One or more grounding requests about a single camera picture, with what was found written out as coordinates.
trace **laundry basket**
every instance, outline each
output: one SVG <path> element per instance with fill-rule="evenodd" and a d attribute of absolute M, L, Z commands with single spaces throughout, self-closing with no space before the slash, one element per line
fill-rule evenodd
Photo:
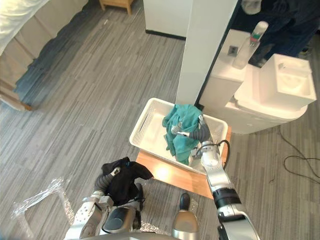
<path fill-rule="evenodd" d="M 162 120 L 173 107 L 173 103 L 157 98 L 149 99 L 133 128 L 129 141 L 133 146 L 170 163 L 177 164 L 197 173 L 202 173 L 191 166 L 176 161 L 176 158 L 170 154 L 170 151 L 166 150 L 167 142 L 164 135 L 167 133 L 167 130 L 162 126 Z M 203 116 L 210 129 L 212 140 L 217 143 L 226 139 L 228 131 L 227 123 L 205 114 Z M 224 144 L 221 144 L 219 147 L 220 153 L 222 153 L 223 147 Z"/>

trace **green towel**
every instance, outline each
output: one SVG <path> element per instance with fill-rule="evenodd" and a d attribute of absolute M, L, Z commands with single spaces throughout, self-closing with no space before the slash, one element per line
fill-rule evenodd
<path fill-rule="evenodd" d="M 198 116 L 202 112 L 190 104 L 176 104 L 170 113 L 162 120 L 162 126 L 166 128 L 164 138 L 167 143 L 166 150 L 170 150 L 175 159 L 185 165 L 189 165 L 190 151 L 199 143 L 198 140 L 186 136 L 171 133 L 172 126 L 181 124 L 181 132 L 192 132 L 198 127 Z"/>

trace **wooden stool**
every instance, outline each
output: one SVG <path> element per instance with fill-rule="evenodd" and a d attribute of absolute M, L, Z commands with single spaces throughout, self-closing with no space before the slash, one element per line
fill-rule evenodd
<path fill-rule="evenodd" d="M 99 0 L 102 10 L 106 10 L 106 6 L 116 6 L 126 8 L 128 14 L 131 15 L 131 4 L 134 0 Z"/>

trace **white wall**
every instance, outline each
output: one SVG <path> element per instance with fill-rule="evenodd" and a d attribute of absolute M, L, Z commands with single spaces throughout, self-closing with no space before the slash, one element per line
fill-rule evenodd
<path fill-rule="evenodd" d="M 186 37 L 192 2 L 193 0 L 143 0 L 145 29 Z"/>
<path fill-rule="evenodd" d="M 175 103 L 194 104 L 237 0 L 194 0 Z"/>

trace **person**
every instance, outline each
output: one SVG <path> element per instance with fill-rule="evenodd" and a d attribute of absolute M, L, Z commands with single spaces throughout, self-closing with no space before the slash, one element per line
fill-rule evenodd
<path fill-rule="evenodd" d="M 251 33 L 258 22 L 269 24 L 249 63 L 261 67 L 275 53 L 297 57 L 320 26 L 320 0 L 259 2 L 260 11 L 256 14 L 247 14 L 242 5 L 231 25 L 232 29 Z"/>

